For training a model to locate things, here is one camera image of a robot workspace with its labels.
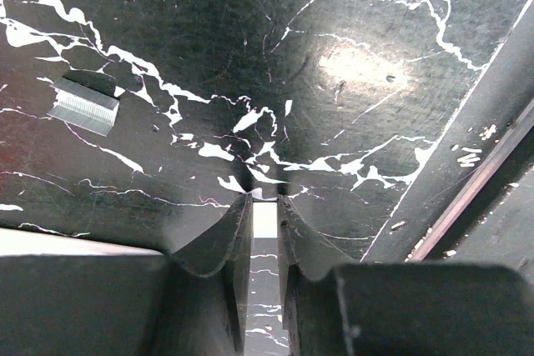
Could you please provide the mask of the beige stapler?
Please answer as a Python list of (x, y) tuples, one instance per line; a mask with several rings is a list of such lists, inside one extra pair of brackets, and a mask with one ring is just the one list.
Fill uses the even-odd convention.
[(162, 256), (161, 252), (147, 248), (2, 228), (1, 256), (24, 255)]

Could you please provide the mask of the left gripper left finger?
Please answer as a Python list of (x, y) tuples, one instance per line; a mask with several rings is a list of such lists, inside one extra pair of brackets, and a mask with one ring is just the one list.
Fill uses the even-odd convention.
[(4, 355), (241, 355), (252, 199), (162, 256), (1, 256)]

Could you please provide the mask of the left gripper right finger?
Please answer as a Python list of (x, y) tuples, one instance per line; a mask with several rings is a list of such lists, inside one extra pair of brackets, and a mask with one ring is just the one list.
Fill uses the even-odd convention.
[(359, 263), (277, 200), (280, 299), (293, 355), (530, 355), (533, 292), (473, 263)]

